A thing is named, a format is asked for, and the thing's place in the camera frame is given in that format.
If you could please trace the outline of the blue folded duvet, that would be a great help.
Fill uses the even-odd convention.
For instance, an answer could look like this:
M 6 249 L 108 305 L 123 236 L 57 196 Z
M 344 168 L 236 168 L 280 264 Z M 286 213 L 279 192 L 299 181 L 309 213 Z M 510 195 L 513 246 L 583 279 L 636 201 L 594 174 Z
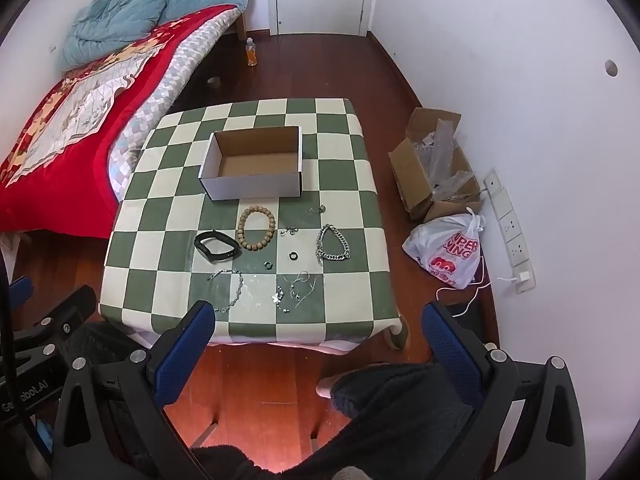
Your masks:
M 244 11 L 250 0 L 92 0 L 76 14 L 58 57 L 66 73 L 142 39 L 160 25 L 193 12 L 231 4 Z

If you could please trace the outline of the small round cup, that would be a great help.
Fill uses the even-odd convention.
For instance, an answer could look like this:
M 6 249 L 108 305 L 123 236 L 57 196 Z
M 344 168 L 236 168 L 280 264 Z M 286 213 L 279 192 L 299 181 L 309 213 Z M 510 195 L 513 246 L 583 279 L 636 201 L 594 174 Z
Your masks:
M 212 78 L 209 78 L 209 80 L 207 81 L 207 84 L 209 85 L 210 88 L 218 89 L 221 85 L 221 81 L 219 77 L 212 77 Z

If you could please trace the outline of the white plastic shopping bag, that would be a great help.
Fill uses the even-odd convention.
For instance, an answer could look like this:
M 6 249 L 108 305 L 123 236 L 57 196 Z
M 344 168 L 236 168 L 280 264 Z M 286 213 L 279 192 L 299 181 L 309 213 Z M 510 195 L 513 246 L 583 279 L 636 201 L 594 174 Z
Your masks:
M 435 218 L 416 226 L 402 249 L 427 273 L 454 289 L 465 289 L 480 265 L 480 233 L 485 218 L 464 214 Z

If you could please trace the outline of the white power strip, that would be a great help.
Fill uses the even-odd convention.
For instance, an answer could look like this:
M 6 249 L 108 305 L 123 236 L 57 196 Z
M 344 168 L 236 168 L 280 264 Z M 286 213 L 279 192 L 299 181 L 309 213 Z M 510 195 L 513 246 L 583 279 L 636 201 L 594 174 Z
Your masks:
M 528 292 L 536 285 L 534 267 L 509 193 L 495 169 L 484 177 L 484 185 L 513 271 L 512 278 L 504 278 L 503 281 L 512 283 L 518 294 Z

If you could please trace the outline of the red patterned bed quilt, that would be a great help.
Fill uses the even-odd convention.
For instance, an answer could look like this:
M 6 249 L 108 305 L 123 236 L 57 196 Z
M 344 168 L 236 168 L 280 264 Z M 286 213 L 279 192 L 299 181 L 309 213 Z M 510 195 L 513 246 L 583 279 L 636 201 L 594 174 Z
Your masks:
M 2 233 L 109 237 L 144 141 L 241 18 L 210 6 L 68 72 L 2 162 Z

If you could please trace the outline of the white cardboard box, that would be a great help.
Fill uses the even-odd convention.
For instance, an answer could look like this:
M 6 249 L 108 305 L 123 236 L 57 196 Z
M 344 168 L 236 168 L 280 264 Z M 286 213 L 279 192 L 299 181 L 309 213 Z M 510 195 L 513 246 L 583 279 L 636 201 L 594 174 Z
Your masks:
M 217 131 L 208 141 L 198 180 L 214 202 L 301 196 L 302 129 L 281 126 Z

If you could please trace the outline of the brown cardboard box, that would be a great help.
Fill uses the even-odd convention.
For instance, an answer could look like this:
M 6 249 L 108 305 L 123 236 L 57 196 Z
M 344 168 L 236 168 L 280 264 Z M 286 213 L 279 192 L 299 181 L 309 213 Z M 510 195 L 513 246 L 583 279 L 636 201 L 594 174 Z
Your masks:
M 456 139 L 461 115 L 417 107 L 405 139 L 388 154 L 398 192 L 409 218 L 435 218 L 480 212 L 480 185 Z

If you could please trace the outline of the clear plastic packaging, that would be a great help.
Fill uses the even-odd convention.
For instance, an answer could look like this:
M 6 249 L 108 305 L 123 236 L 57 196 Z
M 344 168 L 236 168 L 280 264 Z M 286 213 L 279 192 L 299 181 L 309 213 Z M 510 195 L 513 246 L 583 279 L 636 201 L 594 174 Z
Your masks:
M 431 183 L 434 200 L 453 200 L 472 179 L 471 171 L 452 169 L 454 124 L 449 120 L 439 119 L 433 132 L 412 145 Z

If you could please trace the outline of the black fitness band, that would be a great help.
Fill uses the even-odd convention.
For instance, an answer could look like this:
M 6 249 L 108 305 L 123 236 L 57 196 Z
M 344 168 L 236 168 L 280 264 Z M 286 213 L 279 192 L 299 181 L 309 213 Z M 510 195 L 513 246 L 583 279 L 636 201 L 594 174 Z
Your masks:
M 233 260 L 241 255 L 240 244 L 221 231 L 209 230 L 194 238 L 194 247 L 209 263 Z

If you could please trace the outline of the green checkered tablecloth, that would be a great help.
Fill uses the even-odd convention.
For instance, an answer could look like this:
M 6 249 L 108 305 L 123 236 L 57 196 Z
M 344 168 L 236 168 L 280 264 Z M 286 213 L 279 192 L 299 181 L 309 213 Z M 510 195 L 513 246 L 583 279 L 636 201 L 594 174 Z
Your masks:
M 221 200 L 198 173 L 213 133 L 299 126 L 303 192 Z M 239 257 L 207 262 L 194 238 L 217 230 Z M 198 300 L 213 344 L 345 354 L 406 334 L 390 281 L 378 193 L 360 121 L 345 99 L 272 99 L 165 116 L 142 145 L 108 243 L 99 310 L 145 346 Z

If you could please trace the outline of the orange drink bottle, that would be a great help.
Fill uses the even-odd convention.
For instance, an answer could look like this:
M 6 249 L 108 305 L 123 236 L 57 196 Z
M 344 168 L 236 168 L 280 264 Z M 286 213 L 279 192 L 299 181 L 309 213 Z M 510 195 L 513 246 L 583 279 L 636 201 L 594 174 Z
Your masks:
M 255 67 L 258 64 L 257 52 L 254 40 L 250 37 L 247 38 L 245 44 L 245 52 L 247 58 L 247 65 L 250 67 Z

